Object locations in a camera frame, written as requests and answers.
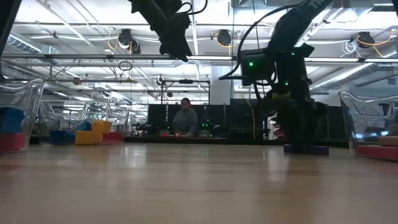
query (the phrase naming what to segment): gray sweater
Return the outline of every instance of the gray sweater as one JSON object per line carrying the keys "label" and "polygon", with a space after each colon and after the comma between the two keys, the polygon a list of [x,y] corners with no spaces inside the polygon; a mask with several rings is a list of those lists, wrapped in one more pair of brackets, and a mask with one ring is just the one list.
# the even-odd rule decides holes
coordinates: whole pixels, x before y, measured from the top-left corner
{"label": "gray sweater", "polygon": [[175,133],[197,134],[198,115],[190,108],[189,110],[180,110],[174,117],[173,129]]}

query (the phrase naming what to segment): purple base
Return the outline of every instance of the purple base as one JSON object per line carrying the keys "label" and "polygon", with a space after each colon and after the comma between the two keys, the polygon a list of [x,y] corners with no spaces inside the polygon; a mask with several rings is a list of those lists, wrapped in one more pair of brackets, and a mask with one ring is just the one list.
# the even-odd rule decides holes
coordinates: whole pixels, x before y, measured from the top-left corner
{"label": "purple base", "polygon": [[293,147],[291,145],[284,145],[284,152],[289,154],[329,156],[329,147],[328,146]]}

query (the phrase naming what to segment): red block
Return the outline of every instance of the red block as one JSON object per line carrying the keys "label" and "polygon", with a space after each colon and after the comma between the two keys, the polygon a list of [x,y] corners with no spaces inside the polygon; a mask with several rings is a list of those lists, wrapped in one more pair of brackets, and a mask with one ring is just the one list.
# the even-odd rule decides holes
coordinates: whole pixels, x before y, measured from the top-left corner
{"label": "red block", "polygon": [[124,133],[103,134],[103,144],[118,144],[124,142]]}
{"label": "red block", "polygon": [[0,153],[20,152],[25,140],[25,134],[0,134]]}
{"label": "red block", "polygon": [[398,147],[356,146],[355,154],[357,156],[398,160]]}

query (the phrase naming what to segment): blue block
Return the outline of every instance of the blue block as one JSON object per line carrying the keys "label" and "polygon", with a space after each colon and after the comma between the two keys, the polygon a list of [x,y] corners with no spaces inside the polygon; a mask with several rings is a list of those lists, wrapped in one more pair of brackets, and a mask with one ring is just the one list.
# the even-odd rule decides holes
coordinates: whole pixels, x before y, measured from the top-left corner
{"label": "blue block", "polygon": [[79,127],[77,127],[77,131],[92,131],[91,123],[88,121],[85,121],[83,124],[81,124]]}
{"label": "blue block", "polygon": [[75,138],[74,131],[50,131],[50,143],[54,145],[74,144]]}
{"label": "blue block", "polygon": [[329,156],[328,146],[299,146],[284,145],[284,152],[289,154],[305,154],[317,156]]}
{"label": "blue block", "polygon": [[11,107],[0,108],[0,133],[21,133],[21,123],[24,119],[25,114],[23,110]]}

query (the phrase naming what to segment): person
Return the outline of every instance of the person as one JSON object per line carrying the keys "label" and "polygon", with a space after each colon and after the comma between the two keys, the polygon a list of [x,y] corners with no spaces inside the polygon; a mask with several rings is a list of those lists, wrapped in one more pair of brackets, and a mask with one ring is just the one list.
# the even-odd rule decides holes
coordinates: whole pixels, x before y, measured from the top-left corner
{"label": "person", "polygon": [[188,98],[181,100],[181,110],[174,117],[173,129],[175,133],[180,133],[182,136],[197,134],[198,115],[192,109],[191,101]]}

